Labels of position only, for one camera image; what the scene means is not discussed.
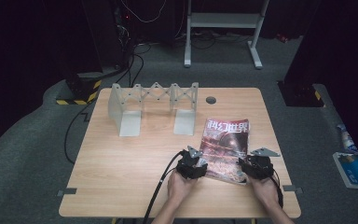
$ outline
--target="black equipment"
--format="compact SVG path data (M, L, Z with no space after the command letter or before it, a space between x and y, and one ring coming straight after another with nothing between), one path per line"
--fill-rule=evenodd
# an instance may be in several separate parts
M278 203L281 207L283 207L283 194L280 188L279 179L277 183L277 181L273 178L275 170L269 157L247 156L246 161L239 158L239 165L241 166L243 172L254 179L262 180L270 178L277 187Z
M200 167L198 167L197 163L200 160L200 154L191 154L191 151L195 149L192 147L188 148L189 151L183 150L181 152L183 158L179 160L178 164L176 165L176 171L185 179L197 179L205 176L208 163L202 164Z

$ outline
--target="metal clip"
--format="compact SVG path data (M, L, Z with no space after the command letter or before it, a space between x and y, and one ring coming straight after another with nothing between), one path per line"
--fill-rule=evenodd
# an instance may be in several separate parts
M202 152L197 151L195 148L191 147L191 146L187 146L188 152L190 153L190 157L191 158L197 158L202 156Z
M253 150L253 151L251 151L251 154L254 154L256 156L261 156L261 157L280 157L281 156L281 154L271 151L266 147L261 147L260 149Z

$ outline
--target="forearm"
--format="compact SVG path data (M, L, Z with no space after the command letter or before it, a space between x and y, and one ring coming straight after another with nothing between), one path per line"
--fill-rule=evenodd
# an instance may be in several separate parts
M294 224L295 222L287 216L278 203L264 204L269 217L275 224Z
M158 212L157 216L154 218L152 224L173 223L176 210L178 209L179 205L180 204L174 200L167 200L167 202L165 202L161 210Z

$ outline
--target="gray carpet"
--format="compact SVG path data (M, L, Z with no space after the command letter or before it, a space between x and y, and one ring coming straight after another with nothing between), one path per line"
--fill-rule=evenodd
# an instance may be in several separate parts
M302 215L296 223L358 223L358 189L346 189L332 159L341 150L337 124L341 122L328 92L315 85L325 107L287 107L277 86L283 80L296 54L300 39L286 44L259 39L257 50L264 65L255 70L246 42L215 43L208 49L192 51L191 68L183 67L184 47L164 45L136 49L145 65L135 83L145 87L178 83L187 87L257 87L261 90L292 182L303 193L297 194ZM211 42L195 41L196 47ZM135 57L134 78L141 67ZM119 82L129 86L129 76ZM103 80L110 87L119 76ZM63 81L43 96L35 112L14 124L0 138L0 223L112 223L111 218L61 217L58 213L73 165L63 153L66 130L83 105L56 105L55 97ZM85 110L92 113L93 105ZM88 123L80 115L67 139L70 158L76 159ZM124 220L132 223L138 220ZM177 220L178 223L250 223L249 220ZM260 219L259 223L270 223Z

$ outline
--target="yellow and black hazard tape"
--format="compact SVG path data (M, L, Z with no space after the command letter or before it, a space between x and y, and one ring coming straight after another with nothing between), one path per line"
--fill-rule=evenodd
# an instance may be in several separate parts
M58 105L87 105L95 100L98 89L101 86L101 80L95 82L88 98L84 99L56 99Z

